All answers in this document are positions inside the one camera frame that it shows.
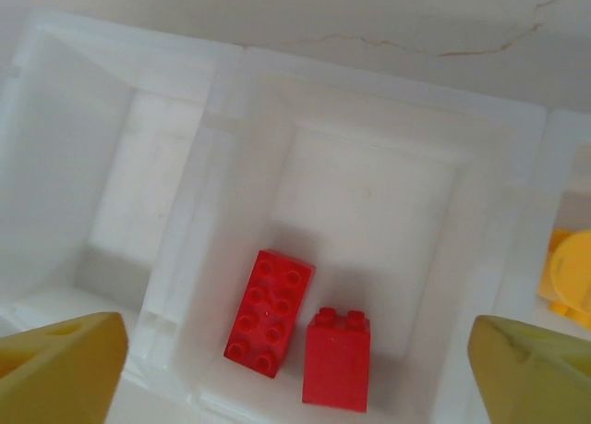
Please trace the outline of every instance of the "translucent plastic container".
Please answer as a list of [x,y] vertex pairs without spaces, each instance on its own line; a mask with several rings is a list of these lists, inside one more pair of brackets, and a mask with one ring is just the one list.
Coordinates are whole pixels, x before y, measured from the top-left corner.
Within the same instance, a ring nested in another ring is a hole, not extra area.
[[[544,138],[545,161],[536,171],[537,187],[550,195],[552,212],[544,235],[551,228],[582,231],[591,228],[591,115],[555,112]],[[559,332],[591,339],[591,333],[575,322],[548,310],[536,299],[532,322]]]
[[[536,311],[570,170],[556,127],[586,116],[49,12],[23,35],[0,321],[119,310],[126,380],[202,422],[483,419],[472,321]],[[275,380],[222,355],[261,248],[317,266]],[[325,305],[371,320],[367,414],[301,403]]]

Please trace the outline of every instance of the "red duplo block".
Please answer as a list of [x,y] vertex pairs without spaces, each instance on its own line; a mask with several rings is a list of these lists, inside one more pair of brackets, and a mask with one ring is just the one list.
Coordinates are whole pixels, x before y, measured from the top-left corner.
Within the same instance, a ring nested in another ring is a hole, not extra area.
[[274,378],[314,270],[300,260],[261,250],[223,355]]
[[302,401],[366,412],[370,341],[363,312],[320,309],[306,331]]

